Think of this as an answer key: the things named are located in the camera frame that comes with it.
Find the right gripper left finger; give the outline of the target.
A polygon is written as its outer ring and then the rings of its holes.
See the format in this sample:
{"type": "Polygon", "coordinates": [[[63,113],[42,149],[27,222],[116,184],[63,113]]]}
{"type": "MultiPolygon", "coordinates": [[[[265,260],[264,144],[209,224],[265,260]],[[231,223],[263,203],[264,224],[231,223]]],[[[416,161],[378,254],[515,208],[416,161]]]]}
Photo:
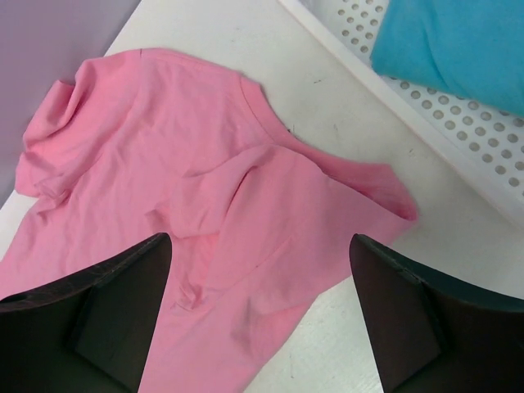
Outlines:
{"type": "Polygon", "coordinates": [[[3,392],[136,392],[172,257],[166,233],[1,301],[3,392]]]}

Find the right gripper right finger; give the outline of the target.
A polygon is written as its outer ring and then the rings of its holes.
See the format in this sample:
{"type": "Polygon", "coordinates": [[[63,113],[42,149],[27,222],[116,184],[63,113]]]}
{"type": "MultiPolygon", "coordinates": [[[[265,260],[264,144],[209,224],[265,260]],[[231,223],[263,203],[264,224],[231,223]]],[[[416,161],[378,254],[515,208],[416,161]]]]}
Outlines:
{"type": "Polygon", "coordinates": [[[385,392],[521,392],[523,301],[365,235],[350,265],[385,392]]]}

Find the pink t-shirt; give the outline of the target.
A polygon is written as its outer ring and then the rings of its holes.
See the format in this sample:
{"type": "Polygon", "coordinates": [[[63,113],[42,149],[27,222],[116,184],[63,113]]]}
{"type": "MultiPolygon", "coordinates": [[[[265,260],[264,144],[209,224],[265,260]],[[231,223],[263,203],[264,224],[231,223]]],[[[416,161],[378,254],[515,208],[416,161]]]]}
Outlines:
{"type": "Polygon", "coordinates": [[[390,166],[304,144],[256,82],[170,50],[85,61],[23,141],[15,189],[35,203],[2,259],[3,296],[172,240],[143,392],[243,391],[350,276],[356,233],[389,242],[418,217],[390,166]]]}

